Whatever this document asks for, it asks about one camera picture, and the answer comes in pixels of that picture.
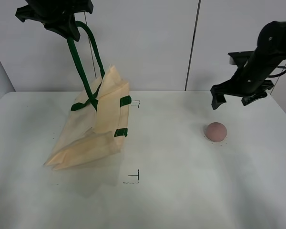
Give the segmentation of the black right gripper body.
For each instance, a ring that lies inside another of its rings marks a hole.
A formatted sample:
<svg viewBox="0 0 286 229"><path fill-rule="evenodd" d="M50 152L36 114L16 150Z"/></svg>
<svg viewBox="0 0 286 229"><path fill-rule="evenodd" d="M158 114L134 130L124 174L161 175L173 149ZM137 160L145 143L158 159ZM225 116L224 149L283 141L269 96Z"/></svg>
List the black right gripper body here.
<svg viewBox="0 0 286 229"><path fill-rule="evenodd" d="M258 51L228 53L232 64L237 70L231 79L212 86L213 97L227 95L246 97L252 96L260 90L270 90L274 87L271 80L267 80L275 69L275 56Z"/></svg>

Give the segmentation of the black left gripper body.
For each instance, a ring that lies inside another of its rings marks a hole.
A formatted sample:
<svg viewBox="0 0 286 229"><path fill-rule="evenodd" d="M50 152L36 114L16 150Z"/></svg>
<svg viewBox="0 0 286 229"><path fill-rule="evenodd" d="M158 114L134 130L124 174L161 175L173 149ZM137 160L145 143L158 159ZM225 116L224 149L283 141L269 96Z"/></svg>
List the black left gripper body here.
<svg viewBox="0 0 286 229"><path fill-rule="evenodd" d="M78 12L93 12L91 0L28 0L27 5L17 8L15 16L21 21L33 20L52 23Z"/></svg>

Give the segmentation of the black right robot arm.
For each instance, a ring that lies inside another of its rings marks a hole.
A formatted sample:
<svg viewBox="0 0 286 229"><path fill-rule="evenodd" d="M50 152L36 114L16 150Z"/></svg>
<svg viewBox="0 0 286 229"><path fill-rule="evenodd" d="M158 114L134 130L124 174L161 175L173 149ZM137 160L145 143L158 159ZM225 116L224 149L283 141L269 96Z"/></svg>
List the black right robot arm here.
<svg viewBox="0 0 286 229"><path fill-rule="evenodd" d="M230 52L237 70L231 79L211 88L212 108L226 103L225 95L237 96L247 106L267 97L274 87L271 79L286 73L281 62L286 59L286 21L268 23L260 32L254 51Z"/></svg>

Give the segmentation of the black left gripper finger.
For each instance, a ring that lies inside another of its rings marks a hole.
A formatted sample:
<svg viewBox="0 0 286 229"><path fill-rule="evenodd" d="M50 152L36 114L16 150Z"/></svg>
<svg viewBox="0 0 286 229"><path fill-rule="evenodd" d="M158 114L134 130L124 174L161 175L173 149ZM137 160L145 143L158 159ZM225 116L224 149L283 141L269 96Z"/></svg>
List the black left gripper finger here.
<svg viewBox="0 0 286 229"><path fill-rule="evenodd" d="M43 23L43 26L45 29L51 31L51 32L54 32L60 36L62 36L63 38L67 38L67 35L66 35L66 31L65 31L65 28L66 28L66 25L65 23Z"/></svg>
<svg viewBox="0 0 286 229"><path fill-rule="evenodd" d="M76 25L74 14L68 15L63 21L64 38L72 38L74 41L79 41L80 33Z"/></svg>

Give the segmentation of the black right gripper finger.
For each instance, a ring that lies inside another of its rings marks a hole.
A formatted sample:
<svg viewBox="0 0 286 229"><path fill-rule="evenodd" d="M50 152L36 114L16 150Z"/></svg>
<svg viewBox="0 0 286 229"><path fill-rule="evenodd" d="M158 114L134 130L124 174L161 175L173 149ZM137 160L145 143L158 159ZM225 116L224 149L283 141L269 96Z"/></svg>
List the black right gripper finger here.
<svg viewBox="0 0 286 229"><path fill-rule="evenodd" d="M267 97L267 93L257 93L251 96L243 97L241 102L243 106L247 106L256 100L263 99L266 97Z"/></svg>
<svg viewBox="0 0 286 229"><path fill-rule="evenodd" d="M216 110L219 106L225 103L226 103L226 99L224 95L212 92L211 106L213 110Z"/></svg>

